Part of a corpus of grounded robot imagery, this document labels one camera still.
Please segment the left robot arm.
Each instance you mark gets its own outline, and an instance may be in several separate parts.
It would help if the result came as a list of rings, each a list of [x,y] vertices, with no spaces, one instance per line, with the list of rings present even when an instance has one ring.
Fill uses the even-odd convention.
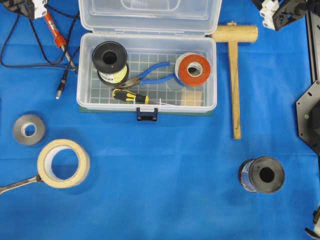
[[[42,18],[47,14],[48,2],[48,0],[0,0],[6,10],[31,20]]]

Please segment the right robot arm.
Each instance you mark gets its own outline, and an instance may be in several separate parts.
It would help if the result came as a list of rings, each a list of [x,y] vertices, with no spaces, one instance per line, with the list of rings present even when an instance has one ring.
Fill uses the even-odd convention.
[[[252,0],[265,28],[279,31],[300,20],[307,12],[320,16],[319,0]]]

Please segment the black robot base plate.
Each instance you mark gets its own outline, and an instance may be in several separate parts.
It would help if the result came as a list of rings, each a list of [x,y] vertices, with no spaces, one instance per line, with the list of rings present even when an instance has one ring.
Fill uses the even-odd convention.
[[[298,136],[320,156],[320,81],[296,101]]]

